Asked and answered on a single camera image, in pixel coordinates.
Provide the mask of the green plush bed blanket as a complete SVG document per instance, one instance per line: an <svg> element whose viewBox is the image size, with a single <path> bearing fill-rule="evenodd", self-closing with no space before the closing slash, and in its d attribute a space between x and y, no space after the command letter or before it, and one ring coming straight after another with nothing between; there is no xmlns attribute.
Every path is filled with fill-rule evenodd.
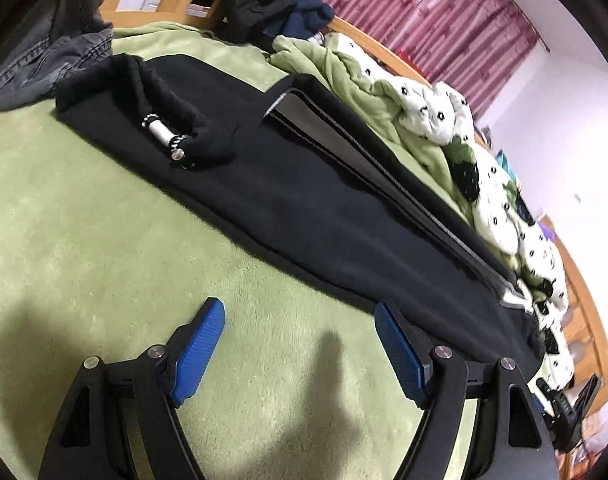
<svg viewBox="0 0 608 480"><path fill-rule="evenodd" d="M0 113L0 457L38 474L80 363L130 359L209 296L226 327L179 411L211 479L388 479L420 420L371 316L247 252L45 100Z"/></svg>

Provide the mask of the white floral quilt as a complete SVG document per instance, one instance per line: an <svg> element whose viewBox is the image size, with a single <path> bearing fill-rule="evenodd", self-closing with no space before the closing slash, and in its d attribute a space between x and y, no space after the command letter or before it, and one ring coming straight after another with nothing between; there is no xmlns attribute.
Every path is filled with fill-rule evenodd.
<svg viewBox="0 0 608 480"><path fill-rule="evenodd" d="M330 32L323 45L348 63L348 73L358 84L369 84L376 96L395 102L399 112L394 122L402 133L444 153L451 180L471 206L476 232L502 256L516 262L517 274L532 295L546 345L544 379L553 389L567 387L575 365L562 331L562 317L568 309L562 257L529 215L517 180L475 141L468 101L444 81L426 86L389 73L340 32Z"/></svg>

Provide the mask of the black track pants white stripe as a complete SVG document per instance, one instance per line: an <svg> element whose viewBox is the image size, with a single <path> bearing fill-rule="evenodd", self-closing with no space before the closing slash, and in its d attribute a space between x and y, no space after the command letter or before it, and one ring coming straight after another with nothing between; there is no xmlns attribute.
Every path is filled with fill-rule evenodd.
<svg viewBox="0 0 608 480"><path fill-rule="evenodd" d="M263 91L187 55L120 54L54 93L61 122L274 266L363 310L392 301L470 360L538 372L514 272L316 78Z"/></svg>

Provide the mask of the wooden bed frame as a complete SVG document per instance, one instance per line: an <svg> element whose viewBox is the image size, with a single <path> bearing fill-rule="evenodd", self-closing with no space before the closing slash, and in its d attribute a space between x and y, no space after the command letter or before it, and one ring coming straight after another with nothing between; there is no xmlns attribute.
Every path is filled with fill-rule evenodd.
<svg viewBox="0 0 608 480"><path fill-rule="evenodd" d="M608 136L608 58L582 6L564 0L514 0L541 37L477 125L487 144L508 157L526 203L554 231L566 271L569 315L564 333L577 356L576 375L601 374L608 400L608 344L587 281L586 257L598 237L587 219L593 151ZM426 80L406 60L345 22L335 27L390 72Z"/></svg>

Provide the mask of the grey denim jeans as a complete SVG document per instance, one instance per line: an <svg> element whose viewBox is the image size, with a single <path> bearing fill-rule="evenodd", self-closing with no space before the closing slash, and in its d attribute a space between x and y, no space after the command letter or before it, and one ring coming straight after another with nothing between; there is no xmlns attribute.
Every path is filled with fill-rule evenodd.
<svg viewBox="0 0 608 480"><path fill-rule="evenodd" d="M51 96L112 53L103 0L0 0L0 112Z"/></svg>

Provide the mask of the maroon patterned curtain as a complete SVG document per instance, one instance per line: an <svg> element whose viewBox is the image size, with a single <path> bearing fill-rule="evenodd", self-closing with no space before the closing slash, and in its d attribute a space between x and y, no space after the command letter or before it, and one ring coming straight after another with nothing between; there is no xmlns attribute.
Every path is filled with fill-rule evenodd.
<svg viewBox="0 0 608 480"><path fill-rule="evenodd" d="M484 115L541 37L514 0L321 0Z"/></svg>

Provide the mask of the navy blue garment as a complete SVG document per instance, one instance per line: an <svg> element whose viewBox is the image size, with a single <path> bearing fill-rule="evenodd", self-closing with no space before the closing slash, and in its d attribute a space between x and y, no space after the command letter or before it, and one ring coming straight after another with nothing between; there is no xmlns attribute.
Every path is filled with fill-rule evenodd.
<svg viewBox="0 0 608 480"><path fill-rule="evenodd" d="M321 0L293 0L287 10L269 21L263 33L270 39L282 35L307 40L334 18L332 6Z"/></svg>

